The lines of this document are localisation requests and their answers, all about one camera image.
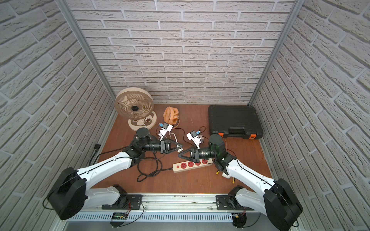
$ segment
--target black toolbox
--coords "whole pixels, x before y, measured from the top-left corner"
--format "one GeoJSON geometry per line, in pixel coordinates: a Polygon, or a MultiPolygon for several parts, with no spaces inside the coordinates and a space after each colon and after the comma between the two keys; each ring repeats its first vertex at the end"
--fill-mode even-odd
{"type": "Polygon", "coordinates": [[[208,119],[210,135],[244,139],[260,139],[263,136],[256,109],[251,106],[211,105],[208,119]]]}

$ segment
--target power strip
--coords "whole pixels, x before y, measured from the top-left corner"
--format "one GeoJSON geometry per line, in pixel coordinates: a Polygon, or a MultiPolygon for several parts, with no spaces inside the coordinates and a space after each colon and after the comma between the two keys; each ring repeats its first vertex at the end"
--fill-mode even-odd
{"type": "Polygon", "coordinates": [[[201,167],[212,165],[212,159],[200,159],[199,163],[194,163],[192,161],[180,162],[172,165],[174,173],[179,173],[181,171],[187,171],[191,169],[198,169],[201,167]]]}

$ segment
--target orange mini fan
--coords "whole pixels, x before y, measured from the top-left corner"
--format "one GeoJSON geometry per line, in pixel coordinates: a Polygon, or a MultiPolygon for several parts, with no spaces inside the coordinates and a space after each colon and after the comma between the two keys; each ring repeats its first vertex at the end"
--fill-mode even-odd
{"type": "Polygon", "coordinates": [[[177,128],[180,124],[179,110],[177,108],[167,107],[163,113],[163,118],[164,122],[170,125],[175,125],[177,123],[177,125],[174,126],[173,129],[177,128]]]}

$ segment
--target vent grille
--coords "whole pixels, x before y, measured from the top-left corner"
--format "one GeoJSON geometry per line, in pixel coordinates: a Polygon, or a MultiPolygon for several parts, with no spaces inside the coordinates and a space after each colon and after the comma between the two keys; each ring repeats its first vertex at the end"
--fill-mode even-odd
{"type": "MultiPolygon", "coordinates": [[[[79,212],[68,221],[111,221],[113,212],[79,212]]],[[[125,221],[134,221],[141,212],[131,212],[125,221]]],[[[165,213],[144,212],[143,222],[232,222],[231,213],[165,213]]]]}

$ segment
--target red wire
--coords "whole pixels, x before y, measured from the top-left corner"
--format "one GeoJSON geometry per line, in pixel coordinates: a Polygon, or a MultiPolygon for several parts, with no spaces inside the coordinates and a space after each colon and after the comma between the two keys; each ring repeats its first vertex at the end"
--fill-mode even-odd
{"type": "Polygon", "coordinates": [[[126,216],[130,213],[130,211],[131,211],[131,202],[129,201],[128,202],[128,210],[126,212],[126,216]]]}

